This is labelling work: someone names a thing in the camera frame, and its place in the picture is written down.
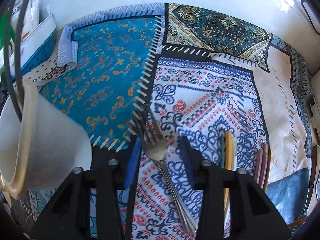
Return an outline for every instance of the white stitching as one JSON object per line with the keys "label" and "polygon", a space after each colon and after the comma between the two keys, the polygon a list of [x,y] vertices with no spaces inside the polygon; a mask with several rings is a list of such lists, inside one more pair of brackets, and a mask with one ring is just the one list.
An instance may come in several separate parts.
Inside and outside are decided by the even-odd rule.
{"label": "white stitching", "polygon": [[107,139],[105,139],[105,140],[103,141],[103,143],[100,145],[100,149],[102,149],[102,148],[106,145],[106,143],[108,142],[108,140],[109,140],[109,138],[107,138]]}
{"label": "white stitching", "polygon": [[151,58],[148,58],[148,57],[147,57],[147,60],[150,61],[150,62],[152,62],[152,63],[154,63],[154,60],[151,59]]}
{"label": "white stitching", "polygon": [[149,62],[145,62],[149,67],[153,67],[153,65],[151,64],[151,63],[149,63]]}
{"label": "white stitching", "polygon": [[133,106],[135,108],[139,109],[141,112],[143,111],[143,109],[139,105],[137,105],[136,103],[133,103]]}
{"label": "white stitching", "polygon": [[134,123],[134,121],[133,121],[132,119],[130,119],[129,122],[130,122],[132,125],[136,126],[136,124]]}
{"label": "white stitching", "polygon": [[140,98],[140,97],[136,97],[136,99],[137,99],[139,102],[141,102],[142,104],[145,103],[145,101],[144,101],[142,98]]}
{"label": "white stitching", "polygon": [[147,96],[147,94],[146,94],[145,92],[141,91],[140,89],[138,89],[137,92],[138,92],[139,94],[141,94],[142,96],[144,96],[144,97]]}
{"label": "white stitching", "polygon": [[96,141],[93,143],[93,147],[95,147],[96,145],[97,145],[97,143],[99,142],[99,140],[101,139],[101,136],[99,136],[97,139],[96,139]]}
{"label": "white stitching", "polygon": [[144,84],[142,84],[141,82],[139,82],[138,85],[141,86],[144,90],[148,90],[148,88]]}
{"label": "white stitching", "polygon": [[152,54],[148,54],[149,57],[155,58],[156,56],[153,56]]}
{"label": "white stitching", "polygon": [[149,81],[148,79],[144,78],[144,77],[140,77],[140,79],[141,79],[142,81],[144,81],[145,83],[147,83],[147,84],[150,83],[150,81]]}
{"label": "white stitching", "polygon": [[114,139],[113,142],[111,143],[110,147],[108,148],[108,151],[112,149],[112,147],[118,142],[118,139]]}
{"label": "white stitching", "polygon": [[138,120],[141,120],[141,118],[137,115],[137,113],[135,111],[131,111],[131,114],[133,114]]}
{"label": "white stitching", "polygon": [[149,73],[145,72],[145,71],[142,71],[142,74],[144,74],[147,77],[151,77],[151,75]]}
{"label": "white stitching", "polygon": [[116,153],[121,150],[121,148],[124,146],[124,144],[125,144],[125,141],[123,141],[123,142],[119,145],[119,147],[116,149]]}
{"label": "white stitching", "polygon": [[143,68],[144,68],[145,70],[152,71],[152,69],[150,69],[150,68],[148,68],[148,67],[146,67],[146,66],[143,66]]}

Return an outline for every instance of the ceramic mug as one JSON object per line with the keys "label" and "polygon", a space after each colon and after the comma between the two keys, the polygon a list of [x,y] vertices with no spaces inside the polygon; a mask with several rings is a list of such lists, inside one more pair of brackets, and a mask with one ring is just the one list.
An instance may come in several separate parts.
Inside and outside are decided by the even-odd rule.
{"label": "ceramic mug", "polygon": [[23,80],[20,123],[9,97],[0,116],[0,191],[17,199],[31,189],[58,187],[74,167],[90,169],[92,149],[82,126]]}

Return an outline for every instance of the silver fork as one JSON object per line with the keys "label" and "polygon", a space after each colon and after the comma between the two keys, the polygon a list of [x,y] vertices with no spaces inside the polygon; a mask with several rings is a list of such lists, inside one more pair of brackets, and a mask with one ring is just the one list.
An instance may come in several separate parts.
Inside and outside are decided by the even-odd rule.
{"label": "silver fork", "polygon": [[[148,122],[148,113],[150,113],[152,123]],[[195,220],[189,214],[187,207],[182,201],[177,189],[175,188],[170,174],[167,169],[167,162],[165,161],[165,154],[167,151],[166,141],[161,134],[159,127],[156,123],[156,120],[153,116],[149,106],[144,107],[142,112],[136,111],[133,112],[133,119],[135,130],[142,141],[142,149],[144,153],[154,161],[162,175],[164,176],[165,181],[167,182],[170,193],[173,197],[174,204],[177,207],[178,215],[181,220],[182,227],[184,231],[190,235],[194,235],[198,229],[198,225]]]}

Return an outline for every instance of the black cable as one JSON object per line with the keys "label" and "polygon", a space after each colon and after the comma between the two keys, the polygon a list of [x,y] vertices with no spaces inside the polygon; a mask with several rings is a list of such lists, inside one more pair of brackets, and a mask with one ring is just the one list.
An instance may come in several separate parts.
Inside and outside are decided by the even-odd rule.
{"label": "black cable", "polygon": [[308,16],[309,21],[310,21],[310,23],[311,23],[312,27],[314,28],[315,32],[316,32],[318,35],[320,35],[320,32],[318,32],[318,31],[316,30],[315,26],[313,25],[313,23],[312,23],[312,21],[311,21],[311,18],[310,18],[310,15],[308,14],[308,12],[307,12],[307,10],[306,10],[305,6],[303,5],[304,3],[307,3],[307,2],[306,2],[305,0],[301,0],[301,5],[302,5],[302,7],[303,7],[304,11],[306,12],[306,14],[307,14],[307,16]]}
{"label": "black cable", "polygon": [[12,86],[12,79],[11,79],[11,74],[10,74],[10,64],[9,64],[9,28],[10,28],[10,24],[11,24],[11,16],[12,16],[12,11],[13,11],[13,7],[14,7],[14,2],[15,2],[15,0],[13,0],[10,5],[7,22],[5,24],[5,29],[4,29],[3,58],[4,58],[5,78],[6,78],[8,90],[10,93],[10,97],[12,100],[13,108],[15,109],[17,116],[21,122],[22,113],[19,108],[16,94],[15,94],[13,86]]}
{"label": "black cable", "polygon": [[27,6],[28,6],[29,0],[23,0],[17,28],[16,28],[16,39],[15,39],[15,45],[14,45],[14,69],[16,74],[16,83],[18,88],[18,96],[21,102],[21,107],[23,109],[23,103],[24,103],[24,90],[22,85],[22,76],[21,76],[21,62],[20,62],[20,47],[21,47],[21,34],[22,34],[22,28],[23,28],[23,21],[24,16],[26,14]]}

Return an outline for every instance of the wooden chopstick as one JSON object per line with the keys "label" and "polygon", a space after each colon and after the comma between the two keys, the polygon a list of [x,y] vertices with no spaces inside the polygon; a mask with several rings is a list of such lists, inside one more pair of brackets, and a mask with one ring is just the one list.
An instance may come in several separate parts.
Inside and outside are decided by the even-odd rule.
{"label": "wooden chopstick", "polygon": [[271,149],[268,150],[268,158],[267,158],[267,168],[266,168],[266,176],[264,178],[264,182],[262,185],[262,189],[264,192],[267,190],[269,174],[270,174],[270,163],[271,163]]}
{"label": "wooden chopstick", "polygon": [[262,164],[261,164],[261,172],[260,172],[260,177],[259,177],[259,185],[261,188],[264,183],[264,179],[266,177],[266,171],[267,171],[268,144],[265,144],[262,149],[263,149]]}
{"label": "wooden chopstick", "polygon": [[300,218],[299,220],[296,220],[295,222],[288,224],[288,227],[290,228],[290,227],[300,225],[300,224],[304,223],[307,220],[307,218],[308,218],[308,216],[304,217],[304,218]]}
{"label": "wooden chopstick", "polygon": [[[236,171],[237,169],[237,139],[235,137],[232,137],[232,170]],[[224,226],[226,226],[226,223],[228,222],[230,215],[230,196],[227,198],[227,206],[224,209]]]}
{"label": "wooden chopstick", "polygon": [[[232,134],[230,131],[226,131],[226,157],[225,157],[225,169],[232,169]],[[223,197],[224,197],[224,217],[226,217],[227,209],[228,209],[228,197],[229,197],[229,189],[223,189]]]}
{"label": "wooden chopstick", "polygon": [[262,154],[263,154],[262,149],[257,151],[256,168],[255,168],[254,174],[253,174],[253,178],[257,183],[259,183],[259,178],[260,178],[260,173],[261,173]]}

